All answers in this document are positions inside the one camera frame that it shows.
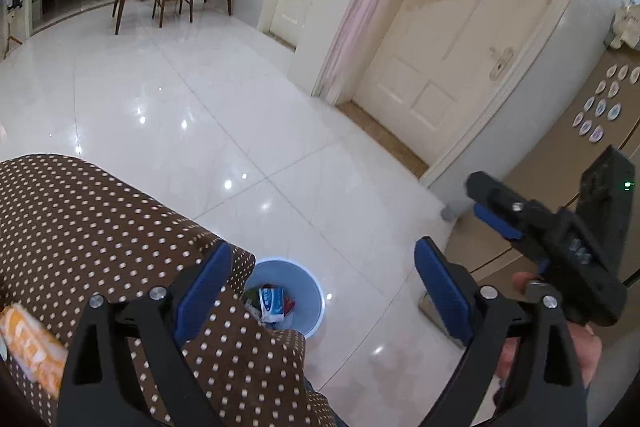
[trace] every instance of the white tile floor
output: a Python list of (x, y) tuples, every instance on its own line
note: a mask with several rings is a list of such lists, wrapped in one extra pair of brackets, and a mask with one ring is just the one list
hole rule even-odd
[[(327, 301), (305, 373), (352, 427), (414, 427), (460, 351), (417, 310), (413, 245), (440, 202), (341, 113), (284, 75), (290, 52), (196, 8), (164, 28), (129, 1), (29, 40), (0, 63), (0, 160), (78, 155), (256, 257), (308, 267)], [(483, 414), (490, 413), (487, 403)]]

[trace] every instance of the blue trash can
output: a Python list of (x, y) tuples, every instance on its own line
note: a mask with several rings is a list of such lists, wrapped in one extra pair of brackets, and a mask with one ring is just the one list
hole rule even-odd
[(277, 330), (296, 330), (309, 339), (316, 333), (324, 317), (324, 294), (320, 283), (309, 270), (289, 259), (262, 259), (255, 264), (245, 289), (273, 284), (286, 289), (296, 302), (295, 308)]

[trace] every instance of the chair leg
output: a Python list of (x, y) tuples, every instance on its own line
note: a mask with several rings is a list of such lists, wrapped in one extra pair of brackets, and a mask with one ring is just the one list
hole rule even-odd
[(160, 5), (160, 27), (162, 27), (162, 22), (164, 21), (164, 4), (166, 3), (166, 0), (161, 0), (161, 5)]
[(156, 18), (156, 6), (158, 6), (158, 0), (154, 0), (154, 11), (151, 14), (151, 20)]

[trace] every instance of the crumpled wrapper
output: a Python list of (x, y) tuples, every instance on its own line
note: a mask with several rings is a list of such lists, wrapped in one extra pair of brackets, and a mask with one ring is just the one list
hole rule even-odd
[(65, 370), (67, 350), (20, 304), (0, 312), (0, 333), (24, 374), (55, 397)]

